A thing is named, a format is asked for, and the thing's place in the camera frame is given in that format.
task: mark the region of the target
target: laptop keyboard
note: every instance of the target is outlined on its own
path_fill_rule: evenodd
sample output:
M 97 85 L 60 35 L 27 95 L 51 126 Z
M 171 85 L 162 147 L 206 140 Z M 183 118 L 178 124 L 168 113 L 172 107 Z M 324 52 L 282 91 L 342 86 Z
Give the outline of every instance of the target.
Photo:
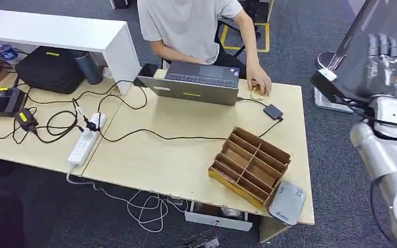
M 221 86 L 221 87 L 228 87 L 228 88 L 238 88 L 237 82 L 220 80 L 220 79 L 210 79 L 207 77 L 199 77 L 199 76 L 189 76 L 189 75 L 170 73 L 165 76 L 165 79 L 213 85 L 213 86 Z

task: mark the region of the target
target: white drawer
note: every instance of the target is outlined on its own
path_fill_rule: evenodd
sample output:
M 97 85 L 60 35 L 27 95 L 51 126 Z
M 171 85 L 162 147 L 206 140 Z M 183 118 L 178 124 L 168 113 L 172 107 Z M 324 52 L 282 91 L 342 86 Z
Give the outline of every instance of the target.
M 194 202 L 191 202 L 189 211 L 185 212 L 185 220 L 190 222 L 196 222 L 211 226 L 220 226 L 235 230 L 249 231 L 252 228 L 252 223 L 248 222 L 248 214 L 244 214 L 244 221 L 233 220 L 225 217 L 215 216 L 211 214 L 204 214 L 200 212 L 197 207 L 194 208 Z

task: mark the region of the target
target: cardboard organizer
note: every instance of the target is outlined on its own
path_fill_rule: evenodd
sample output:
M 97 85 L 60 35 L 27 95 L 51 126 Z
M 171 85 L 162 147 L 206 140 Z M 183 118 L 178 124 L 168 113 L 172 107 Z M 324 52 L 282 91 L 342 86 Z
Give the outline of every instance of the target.
M 235 127 L 209 168 L 209 176 L 254 206 L 268 206 L 290 164 L 290 155 Z

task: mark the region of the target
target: white power strip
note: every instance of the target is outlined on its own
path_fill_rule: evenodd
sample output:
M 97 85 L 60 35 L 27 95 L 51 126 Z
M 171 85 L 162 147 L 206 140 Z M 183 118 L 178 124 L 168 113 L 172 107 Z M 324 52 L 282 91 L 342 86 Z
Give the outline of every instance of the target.
M 98 127 L 98 117 L 99 114 L 95 113 L 92 115 L 92 118 L 90 118 L 90 122 L 93 122 L 97 125 Z M 101 114 L 101 119 L 100 119 L 100 128 L 105 124 L 105 114 Z M 88 130 L 87 128 L 84 128 L 84 132 L 81 133 L 80 139 L 77 141 L 76 145 L 74 146 L 74 150 L 71 152 L 71 155 L 68 158 L 68 162 L 71 163 L 71 165 L 74 166 L 82 166 L 84 162 L 86 162 L 87 157 L 89 156 L 90 151 L 92 151 L 92 148 L 94 147 L 95 141 L 97 140 L 99 136 L 99 132 L 93 132 Z

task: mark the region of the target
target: laptop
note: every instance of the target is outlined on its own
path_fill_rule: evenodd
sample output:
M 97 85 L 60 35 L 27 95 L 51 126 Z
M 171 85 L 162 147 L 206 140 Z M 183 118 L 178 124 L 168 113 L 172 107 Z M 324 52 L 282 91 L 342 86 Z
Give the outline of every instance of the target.
M 161 97 L 234 106 L 239 69 L 174 61 L 164 79 L 138 79 Z

